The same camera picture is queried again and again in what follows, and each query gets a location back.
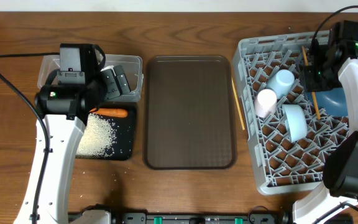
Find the wooden chopstick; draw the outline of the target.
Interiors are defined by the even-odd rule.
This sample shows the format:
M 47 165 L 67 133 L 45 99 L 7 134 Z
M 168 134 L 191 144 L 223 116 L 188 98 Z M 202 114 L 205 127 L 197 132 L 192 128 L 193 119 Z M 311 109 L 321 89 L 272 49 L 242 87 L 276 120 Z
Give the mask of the wooden chopstick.
M 241 128 L 242 128 L 243 131 L 245 131 L 246 127 L 245 127 L 245 124 L 244 124 L 244 118 L 242 116 L 242 111 L 241 111 L 241 107 L 240 107 L 240 104 L 239 104 L 239 99 L 237 97 L 236 86 L 235 86 L 233 78 L 231 78 L 231 85 L 232 85 L 232 91 L 233 91 L 233 94 L 234 94 L 234 101 L 236 102 L 236 108 L 237 108 L 237 112 L 238 112 L 239 119 L 240 119 L 240 122 L 241 122 Z
M 308 58 L 306 56 L 306 50 L 305 50 L 305 47 L 302 46 L 301 47 L 302 49 L 302 53 L 303 53 L 303 58 L 304 58 L 304 62 L 305 62 L 305 66 L 309 66 L 309 63 L 308 63 Z M 320 115 L 320 112 L 319 112 L 319 107 L 318 107 L 318 102 L 316 100 L 316 94 L 315 92 L 311 92 L 311 96 L 312 96 L 312 99 L 313 99 L 313 104 L 314 104 L 314 109 L 315 109 L 315 113 L 316 113 L 316 117 L 318 120 L 321 119 L 321 115 Z

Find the orange carrot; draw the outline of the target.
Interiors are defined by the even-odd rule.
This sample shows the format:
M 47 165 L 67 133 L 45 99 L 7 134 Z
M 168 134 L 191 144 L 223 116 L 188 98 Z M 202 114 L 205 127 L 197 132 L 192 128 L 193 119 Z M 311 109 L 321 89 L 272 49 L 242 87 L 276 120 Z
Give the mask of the orange carrot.
M 101 116 L 108 116 L 114 118 L 125 118 L 128 116 L 128 111 L 120 108 L 95 108 L 93 111 L 89 112 L 90 114 L 98 114 Z

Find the pile of white rice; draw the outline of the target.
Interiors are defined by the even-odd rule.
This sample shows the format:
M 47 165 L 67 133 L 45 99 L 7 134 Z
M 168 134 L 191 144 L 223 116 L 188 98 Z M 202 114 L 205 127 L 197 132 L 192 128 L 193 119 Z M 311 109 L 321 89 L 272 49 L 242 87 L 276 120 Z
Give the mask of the pile of white rice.
M 117 128 L 113 119 L 90 114 L 76 155 L 81 158 L 107 159 L 115 154 Z

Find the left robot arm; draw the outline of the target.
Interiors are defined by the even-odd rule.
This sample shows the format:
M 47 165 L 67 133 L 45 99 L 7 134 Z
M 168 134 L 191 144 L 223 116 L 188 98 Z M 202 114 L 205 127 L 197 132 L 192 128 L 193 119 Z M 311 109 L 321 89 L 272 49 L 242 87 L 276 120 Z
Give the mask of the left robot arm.
M 106 66 L 96 44 L 61 44 L 59 68 L 35 96 L 38 116 L 34 160 L 15 223 L 68 223 L 68 196 L 75 155 L 89 115 L 125 118 L 101 103 L 128 91 L 120 66 Z

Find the light blue bowl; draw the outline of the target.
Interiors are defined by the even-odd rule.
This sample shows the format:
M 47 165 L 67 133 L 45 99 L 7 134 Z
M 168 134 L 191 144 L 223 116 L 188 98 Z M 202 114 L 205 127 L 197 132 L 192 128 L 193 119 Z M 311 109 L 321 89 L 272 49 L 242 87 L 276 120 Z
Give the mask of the light blue bowl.
M 308 126 L 301 106 L 283 105 L 282 108 L 286 117 L 285 127 L 290 133 L 290 142 L 296 142 L 305 138 L 308 134 Z

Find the light blue plastic cup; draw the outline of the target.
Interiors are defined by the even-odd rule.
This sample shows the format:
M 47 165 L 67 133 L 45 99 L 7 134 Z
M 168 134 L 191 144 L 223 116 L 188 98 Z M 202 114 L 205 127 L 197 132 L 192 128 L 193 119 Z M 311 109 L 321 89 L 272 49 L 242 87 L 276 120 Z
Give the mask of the light blue plastic cup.
M 289 70 L 279 70 L 268 82 L 266 88 L 275 92 L 277 99 L 287 96 L 295 82 L 294 74 Z

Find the pink plastic cup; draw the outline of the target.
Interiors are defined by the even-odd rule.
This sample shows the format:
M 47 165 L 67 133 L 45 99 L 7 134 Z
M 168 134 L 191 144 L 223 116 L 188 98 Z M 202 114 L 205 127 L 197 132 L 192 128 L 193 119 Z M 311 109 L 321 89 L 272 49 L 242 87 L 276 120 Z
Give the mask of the pink plastic cup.
M 258 117 L 266 118 L 277 109 L 277 96 L 271 89 L 261 90 L 254 100 L 254 110 Z

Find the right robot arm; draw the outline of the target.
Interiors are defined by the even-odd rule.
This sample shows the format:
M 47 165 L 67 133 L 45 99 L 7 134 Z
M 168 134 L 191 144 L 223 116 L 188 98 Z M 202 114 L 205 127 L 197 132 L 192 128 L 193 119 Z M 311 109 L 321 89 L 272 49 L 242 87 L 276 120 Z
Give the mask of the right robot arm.
M 348 137 L 326 159 L 322 182 L 293 204 L 293 223 L 326 223 L 347 208 L 358 211 L 358 22 L 337 22 L 328 43 L 311 41 L 313 63 L 301 72 L 306 91 L 342 88 L 349 119 Z

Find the dark blue round plate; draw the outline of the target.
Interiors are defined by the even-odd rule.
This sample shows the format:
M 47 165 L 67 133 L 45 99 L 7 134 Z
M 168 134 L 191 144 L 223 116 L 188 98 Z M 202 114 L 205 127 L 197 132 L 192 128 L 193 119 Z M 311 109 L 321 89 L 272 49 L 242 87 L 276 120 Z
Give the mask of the dark blue round plate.
M 335 117 L 348 116 L 346 97 L 343 88 L 333 88 L 329 91 L 316 92 L 318 108 L 324 108 L 325 113 Z

